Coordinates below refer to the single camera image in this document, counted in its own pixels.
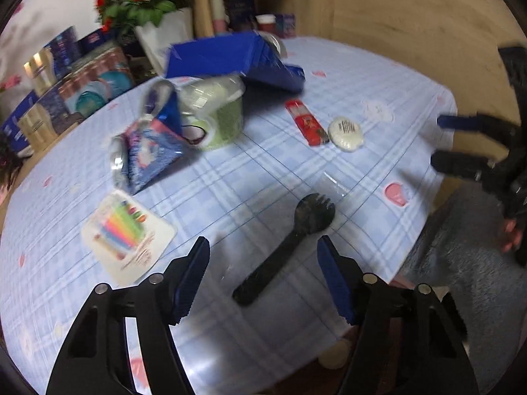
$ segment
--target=rainbow design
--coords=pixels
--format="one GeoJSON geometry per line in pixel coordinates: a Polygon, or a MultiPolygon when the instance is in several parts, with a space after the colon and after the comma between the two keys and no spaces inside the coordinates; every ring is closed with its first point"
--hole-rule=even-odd
{"type": "Polygon", "coordinates": [[[135,251],[144,239],[143,222],[146,216],[127,201],[117,204],[109,212],[96,241],[102,243],[118,260],[135,251]]]}

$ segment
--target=white flower pot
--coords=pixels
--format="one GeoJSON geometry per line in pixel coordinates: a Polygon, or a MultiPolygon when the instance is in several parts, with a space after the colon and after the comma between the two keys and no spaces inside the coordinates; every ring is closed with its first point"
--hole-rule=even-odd
{"type": "Polygon", "coordinates": [[[152,22],[148,22],[143,27],[136,27],[135,35],[141,46],[143,46],[155,72],[160,76],[164,76],[167,70],[167,57],[170,46],[194,39],[192,9],[186,7],[175,12],[166,13],[159,27],[155,27],[152,22]]]}

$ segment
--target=person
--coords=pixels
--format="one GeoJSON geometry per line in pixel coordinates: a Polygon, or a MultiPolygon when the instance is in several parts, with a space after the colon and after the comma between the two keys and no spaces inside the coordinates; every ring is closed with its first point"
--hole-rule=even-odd
{"type": "Polygon", "coordinates": [[[429,217],[397,278],[449,288],[481,394],[500,380],[525,338],[527,271],[513,252],[521,239],[500,202],[465,183],[429,217]]]}

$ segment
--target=white wall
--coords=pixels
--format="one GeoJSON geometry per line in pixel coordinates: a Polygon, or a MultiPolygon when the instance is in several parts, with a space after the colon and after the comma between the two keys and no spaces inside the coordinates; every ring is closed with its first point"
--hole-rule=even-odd
{"type": "Polygon", "coordinates": [[[0,36],[0,81],[14,74],[22,84],[0,95],[1,120],[33,88],[24,72],[24,64],[45,44],[69,26],[75,26],[77,37],[100,27],[95,0],[24,0],[0,36]]]}

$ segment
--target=plaid tablecloth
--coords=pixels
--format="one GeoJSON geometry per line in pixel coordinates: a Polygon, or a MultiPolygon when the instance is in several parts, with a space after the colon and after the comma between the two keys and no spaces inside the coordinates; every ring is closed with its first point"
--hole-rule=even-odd
{"type": "MultiPolygon", "coordinates": [[[[386,58],[316,38],[286,42],[287,62],[302,66],[301,96],[320,123],[360,123],[363,148],[308,147],[284,108],[291,98],[252,91],[235,143],[189,154],[136,199],[178,228],[150,273],[187,255],[198,235],[211,262],[190,312],[172,328],[197,394],[249,394],[314,359],[347,329],[316,258],[320,235],[304,240],[259,300],[241,309],[233,289],[278,246],[299,199],[329,175],[344,197],[326,230],[343,255],[390,280],[423,227],[441,177],[430,153],[449,147],[436,125],[455,113],[452,94],[386,58]]],[[[0,245],[0,316],[9,353],[44,394],[69,327],[93,287],[112,282],[80,229],[112,190],[110,138],[138,114],[142,85],[75,129],[14,193],[0,245]]],[[[148,392],[135,322],[128,342],[138,390],[148,392]]]]}

